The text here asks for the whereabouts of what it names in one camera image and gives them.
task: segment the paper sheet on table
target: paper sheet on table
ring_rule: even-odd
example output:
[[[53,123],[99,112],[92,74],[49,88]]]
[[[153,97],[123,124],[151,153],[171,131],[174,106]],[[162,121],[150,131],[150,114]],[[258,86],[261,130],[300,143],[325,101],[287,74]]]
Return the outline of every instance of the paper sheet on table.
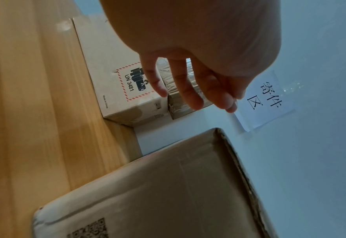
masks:
[[[274,71],[256,77],[247,87],[245,97],[238,101],[236,117],[250,131],[293,110]]]

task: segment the wood grain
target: wood grain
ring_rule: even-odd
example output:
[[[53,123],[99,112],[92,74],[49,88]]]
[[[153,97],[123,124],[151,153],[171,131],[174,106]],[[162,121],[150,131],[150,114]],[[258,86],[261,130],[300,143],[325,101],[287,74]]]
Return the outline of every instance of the wood grain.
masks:
[[[102,119],[70,18],[72,0],[0,0],[0,237],[139,158],[134,131]]]

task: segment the brown cardboard box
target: brown cardboard box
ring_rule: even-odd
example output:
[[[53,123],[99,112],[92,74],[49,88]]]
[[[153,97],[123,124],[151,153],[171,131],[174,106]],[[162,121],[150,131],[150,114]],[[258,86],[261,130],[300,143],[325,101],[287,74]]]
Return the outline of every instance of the brown cardboard box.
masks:
[[[104,118],[136,126],[167,115],[167,98],[153,91],[138,53],[121,41],[104,14],[73,22]]]
[[[47,204],[34,215],[33,232],[36,238],[277,237],[220,129],[165,147]]]
[[[201,89],[199,88],[199,86],[197,85],[195,81],[194,71],[192,70],[192,64],[190,59],[187,59],[186,62],[187,62],[188,79],[191,81],[191,84],[194,87],[195,91],[204,100],[203,108],[212,105],[212,102],[209,101],[204,96],[203,92],[201,91]],[[172,119],[174,120],[194,112],[195,110],[191,109],[187,105],[187,103],[183,101],[183,98],[179,94],[177,90],[177,86],[173,80],[173,75],[171,73],[168,60],[165,58],[159,58],[157,61],[157,68],[169,92],[168,109]]]

